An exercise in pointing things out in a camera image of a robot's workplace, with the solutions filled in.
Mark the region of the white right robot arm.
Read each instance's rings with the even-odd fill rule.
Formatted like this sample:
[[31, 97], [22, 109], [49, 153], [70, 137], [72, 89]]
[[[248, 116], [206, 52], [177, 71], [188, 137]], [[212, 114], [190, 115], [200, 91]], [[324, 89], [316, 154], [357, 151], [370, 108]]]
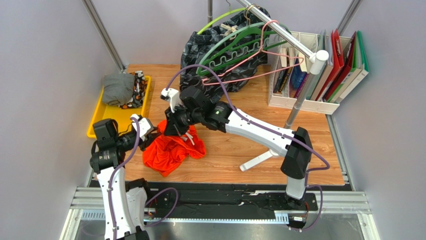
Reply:
[[190, 86], [183, 91], [164, 88], [161, 99], [169, 103], [165, 111], [166, 136], [189, 136], [190, 126], [201, 124], [212, 131], [244, 137], [268, 148], [268, 151], [240, 165], [245, 172], [270, 159], [283, 157], [280, 167], [286, 175], [285, 195], [301, 201], [306, 193], [306, 174], [312, 157], [312, 145], [305, 129], [297, 131], [260, 121], [232, 104], [213, 103], [198, 88]]

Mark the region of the orange mesh shorts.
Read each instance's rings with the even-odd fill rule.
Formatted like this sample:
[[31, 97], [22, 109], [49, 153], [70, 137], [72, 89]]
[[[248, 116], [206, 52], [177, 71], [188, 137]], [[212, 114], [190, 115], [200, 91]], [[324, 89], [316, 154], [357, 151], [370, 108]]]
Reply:
[[205, 144], [195, 126], [191, 125], [183, 136], [164, 135], [166, 126], [166, 120], [157, 125], [161, 135], [142, 153], [143, 164], [163, 177], [176, 170], [187, 157], [201, 159], [206, 156]]

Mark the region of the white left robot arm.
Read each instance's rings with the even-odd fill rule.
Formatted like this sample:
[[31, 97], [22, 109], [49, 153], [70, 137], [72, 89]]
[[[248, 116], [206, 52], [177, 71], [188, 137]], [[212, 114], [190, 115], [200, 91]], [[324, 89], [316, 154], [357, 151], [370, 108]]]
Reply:
[[96, 140], [90, 167], [99, 183], [105, 213], [106, 240], [147, 240], [144, 210], [148, 199], [144, 180], [125, 183], [125, 164], [136, 149], [145, 150], [159, 134], [149, 119], [133, 114], [127, 133], [118, 132], [118, 122], [107, 118], [93, 124]]

